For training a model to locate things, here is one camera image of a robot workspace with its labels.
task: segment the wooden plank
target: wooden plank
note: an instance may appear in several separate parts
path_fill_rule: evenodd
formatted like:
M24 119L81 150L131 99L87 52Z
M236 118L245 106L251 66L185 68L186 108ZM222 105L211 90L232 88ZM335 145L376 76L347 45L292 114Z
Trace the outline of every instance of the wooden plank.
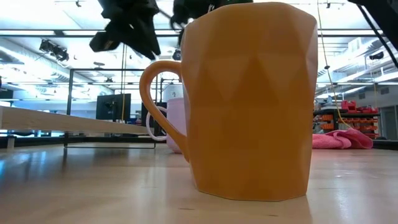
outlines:
M0 129L147 134L145 127L0 106Z

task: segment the pink mug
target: pink mug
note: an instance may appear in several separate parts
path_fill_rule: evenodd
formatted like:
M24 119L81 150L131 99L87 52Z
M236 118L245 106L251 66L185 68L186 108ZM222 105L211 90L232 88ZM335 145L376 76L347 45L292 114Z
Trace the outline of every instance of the pink mug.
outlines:
M183 98L174 98L170 99L167 102L167 109L161 106L158 106L163 112L167 113L167 120L182 134L187 134L187 127L185 126L185 109L184 109L184 99ZM167 134L166 136L157 137L152 134L152 131L149 127L149 118L150 113L147 114L146 126L149 136L155 141L164 141L166 140L167 146L173 150L175 153L181 153L181 149L177 146L175 141Z

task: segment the ceiling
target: ceiling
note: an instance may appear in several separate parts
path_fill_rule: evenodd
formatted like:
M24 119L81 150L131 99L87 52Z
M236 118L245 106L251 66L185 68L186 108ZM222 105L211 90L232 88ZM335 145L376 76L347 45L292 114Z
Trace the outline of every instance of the ceiling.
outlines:
M317 0L285 0L280 2L289 3L301 10L318 18ZM328 32L340 34L341 30L369 29L358 8L344 0L319 0L322 28ZM158 0L158 6L169 15L172 15L172 0ZM3 0L0 7L0 29L63 29L63 30L101 30L109 22L101 17L102 8L97 0L79 0L78 7L75 0ZM156 29L170 29L169 20L162 14L155 15L154 24ZM23 49L36 54L37 58L43 57L52 62L54 58L42 55L39 45L42 39L68 49L70 60L63 63L67 68L95 68L94 62L101 62L103 68L121 68L123 58L123 47L119 46L110 52L94 53L90 47L90 38L40 38L40 37L7 37L7 40L20 45ZM325 37L325 52L322 40L319 39L319 64L320 70L325 66L325 57L331 62L339 59L339 55L347 51L349 42L355 37ZM170 58L177 47L176 37L158 37L162 58ZM147 58L138 57L131 49L127 49L126 68L146 68L151 61ZM351 67L345 71L354 73L358 71ZM93 82L104 82L112 78L114 82L121 82L121 72L79 72L80 75ZM141 72L126 72L126 82L138 82ZM162 78L176 78L174 74L165 73ZM119 85L108 86L117 90ZM137 85L128 85L126 88L137 88Z

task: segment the pink towel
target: pink towel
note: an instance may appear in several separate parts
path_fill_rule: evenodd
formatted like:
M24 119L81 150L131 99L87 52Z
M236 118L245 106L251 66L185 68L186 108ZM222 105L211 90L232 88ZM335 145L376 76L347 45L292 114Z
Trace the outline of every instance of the pink towel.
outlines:
M371 149L373 141L362 132L350 128L346 131L313 134L312 147L314 149Z

